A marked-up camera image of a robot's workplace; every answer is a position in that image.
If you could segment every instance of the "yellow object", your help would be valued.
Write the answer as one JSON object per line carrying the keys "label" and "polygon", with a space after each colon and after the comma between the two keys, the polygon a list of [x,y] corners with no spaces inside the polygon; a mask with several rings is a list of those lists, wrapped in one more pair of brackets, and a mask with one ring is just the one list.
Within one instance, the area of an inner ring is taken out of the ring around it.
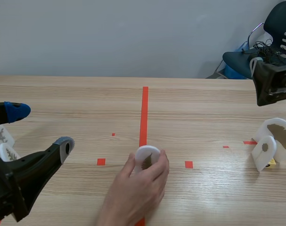
{"label": "yellow object", "polygon": [[270,162],[266,165],[265,168],[273,168],[276,166],[276,162],[274,159],[270,160]]}

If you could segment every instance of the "wood grain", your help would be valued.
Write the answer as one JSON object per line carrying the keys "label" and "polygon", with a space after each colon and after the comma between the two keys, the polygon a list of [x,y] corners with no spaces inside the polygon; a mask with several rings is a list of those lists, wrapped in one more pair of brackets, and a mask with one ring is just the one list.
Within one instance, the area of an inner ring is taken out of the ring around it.
{"label": "wood grain", "polygon": [[[286,160],[258,173],[254,146],[243,144],[264,120],[286,119],[286,101],[258,107],[252,81],[0,76],[0,101],[32,108],[6,125],[21,156],[60,136],[76,143],[18,225],[94,225],[113,178],[139,146],[143,86],[147,143],[166,149],[171,166],[166,195],[147,225],[286,225]],[[7,217],[2,225],[16,223]]]}

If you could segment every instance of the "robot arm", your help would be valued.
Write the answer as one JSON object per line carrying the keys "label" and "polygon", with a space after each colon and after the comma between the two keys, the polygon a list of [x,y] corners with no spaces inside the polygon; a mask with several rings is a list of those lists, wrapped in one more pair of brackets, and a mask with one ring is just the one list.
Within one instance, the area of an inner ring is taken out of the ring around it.
{"label": "robot arm", "polygon": [[[21,120],[29,113],[27,105],[0,103],[0,124]],[[45,151],[11,162],[4,162],[0,158],[0,220],[9,214],[17,222],[26,217],[41,190],[64,163],[73,147],[72,138],[61,137]]]}
{"label": "robot arm", "polygon": [[256,87],[258,106],[286,100],[286,65],[265,64],[261,57],[251,60],[250,69]]}

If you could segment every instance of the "chair backrest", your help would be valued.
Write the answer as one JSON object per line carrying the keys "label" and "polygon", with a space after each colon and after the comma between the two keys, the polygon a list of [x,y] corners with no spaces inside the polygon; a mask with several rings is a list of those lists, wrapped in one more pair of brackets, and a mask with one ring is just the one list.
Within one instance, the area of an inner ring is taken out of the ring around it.
{"label": "chair backrest", "polygon": [[274,47],[286,50],[286,1],[277,4],[267,17],[264,30],[274,39]]}

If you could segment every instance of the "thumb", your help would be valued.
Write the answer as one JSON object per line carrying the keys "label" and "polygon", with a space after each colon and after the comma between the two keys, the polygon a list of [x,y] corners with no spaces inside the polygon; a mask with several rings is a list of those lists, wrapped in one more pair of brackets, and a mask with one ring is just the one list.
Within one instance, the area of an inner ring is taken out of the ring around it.
{"label": "thumb", "polygon": [[135,160],[134,160],[134,153],[129,154],[128,160],[125,163],[123,169],[121,170],[121,174],[125,177],[130,177],[133,169],[135,166]]}

